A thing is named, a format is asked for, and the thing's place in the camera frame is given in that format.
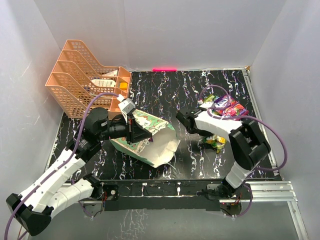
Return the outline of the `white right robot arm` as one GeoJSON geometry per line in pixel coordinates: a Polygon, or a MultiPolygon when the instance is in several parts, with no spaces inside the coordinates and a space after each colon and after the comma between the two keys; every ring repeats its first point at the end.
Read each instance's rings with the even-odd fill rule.
{"type": "Polygon", "coordinates": [[[235,198],[240,194],[245,179],[271,151],[258,123],[253,120],[223,119],[204,108],[179,110],[176,118],[190,134],[203,137],[216,134],[230,143],[234,164],[220,185],[205,190],[208,195],[235,198]]]}

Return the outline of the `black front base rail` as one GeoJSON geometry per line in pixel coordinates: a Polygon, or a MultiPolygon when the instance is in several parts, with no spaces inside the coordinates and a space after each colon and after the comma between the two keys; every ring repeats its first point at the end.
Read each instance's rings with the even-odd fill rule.
{"type": "Polygon", "coordinates": [[[220,211],[224,200],[213,190],[220,180],[104,180],[105,211],[207,210],[220,211]]]}

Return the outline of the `orange plastic file organizer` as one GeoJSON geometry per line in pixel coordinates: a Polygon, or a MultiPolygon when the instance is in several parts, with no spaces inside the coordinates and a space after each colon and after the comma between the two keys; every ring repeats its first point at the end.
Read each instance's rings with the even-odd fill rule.
{"type": "Polygon", "coordinates": [[[132,73],[122,66],[102,65],[81,40],[68,39],[47,79],[45,86],[64,113],[72,119],[81,119],[91,100],[98,94],[110,95],[98,98],[93,108],[108,109],[109,118],[120,114],[117,95],[129,96],[132,73]],[[98,87],[93,79],[110,79],[116,87],[98,87]],[[126,90],[119,88],[120,83],[128,84],[126,90]]]}

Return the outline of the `green paper gift bag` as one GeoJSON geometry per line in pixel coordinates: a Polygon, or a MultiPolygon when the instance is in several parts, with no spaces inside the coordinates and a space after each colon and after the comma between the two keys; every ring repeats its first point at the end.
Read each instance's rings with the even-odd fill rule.
{"type": "Polygon", "coordinates": [[[133,157],[153,168],[165,165],[172,160],[181,142],[174,127],[166,120],[135,110],[133,116],[138,124],[152,134],[149,139],[128,144],[124,137],[110,142],[120,152],[133,157]]]}

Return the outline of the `purple Fox's berries candy bag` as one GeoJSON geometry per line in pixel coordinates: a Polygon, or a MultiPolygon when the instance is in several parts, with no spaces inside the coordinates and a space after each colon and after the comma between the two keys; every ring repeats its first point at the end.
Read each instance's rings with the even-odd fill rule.
{"type": "Polygon", "coordinates": [[[249,111],[241,105],[238,101],[233,99],[231,96],[227,95],[216,97],[214,99],[215,108],[224,108],[220,110],[213,110],[212,112],[215,115],[220,117],[235,117],[235,116],[246,116],[249,111]]]}

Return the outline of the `green spring tea candy bag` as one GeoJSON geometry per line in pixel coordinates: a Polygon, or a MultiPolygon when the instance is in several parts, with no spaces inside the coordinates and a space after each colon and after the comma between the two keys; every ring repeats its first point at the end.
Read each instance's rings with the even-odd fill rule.
{"type": "Polygon", "coordinates": [[[207,103],[207,102],[213,103],[216,99],[217,99],[217,96],[210,94],[207,97],[205,97],[202,101],[203,103],[207,103]]]}

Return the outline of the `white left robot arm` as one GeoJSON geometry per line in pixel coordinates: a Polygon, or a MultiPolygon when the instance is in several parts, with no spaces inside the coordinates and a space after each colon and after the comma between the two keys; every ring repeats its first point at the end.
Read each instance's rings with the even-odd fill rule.
{"type": "Polygon", "coordinates": [[[152,133],[137,123],[132,110],[123,110],[112,120],[103,107],[85,111],[77,134],[58,159],[27,189],[7,197],[11,216],[4,239],[8,239],[12,220],[17,220],[26,234],[36,236],[58,213],[74,203],[89,197],[99,199],[104,188],[91,174],[65,189],[62,185],[100,151],[103,141],[125,138],[129,144],[135,144],[151,137],[152,133]]]}

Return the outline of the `white labelled packet in organizer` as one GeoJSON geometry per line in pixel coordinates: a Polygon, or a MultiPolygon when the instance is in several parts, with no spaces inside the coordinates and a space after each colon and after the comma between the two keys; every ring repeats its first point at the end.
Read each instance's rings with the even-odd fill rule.
{"type": "Polygon", "coordinates": [[[116,87],[116,81],[112,79],[93,79],[91,81],[95,86],[101,88],[114,88],[116,87]]]}

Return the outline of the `yellow small block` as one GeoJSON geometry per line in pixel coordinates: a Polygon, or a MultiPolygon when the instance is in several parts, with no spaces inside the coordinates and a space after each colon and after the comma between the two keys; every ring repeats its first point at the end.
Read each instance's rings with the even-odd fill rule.
{"type": "Polygon", "coordinates": [[[126,82],[121,82],[119,88],[124,91],[128,88],[128,84],[126,82]]]}

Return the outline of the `pink tape strip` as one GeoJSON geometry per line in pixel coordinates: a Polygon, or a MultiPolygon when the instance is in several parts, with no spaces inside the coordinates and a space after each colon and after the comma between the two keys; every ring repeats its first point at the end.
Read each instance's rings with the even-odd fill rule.
{"type": "Polygon", "coordinates": [[[159,68],[153,68],[153,72],[176,72],[176,68],[169,68],[169,67],[159,67],[159,68]]]}

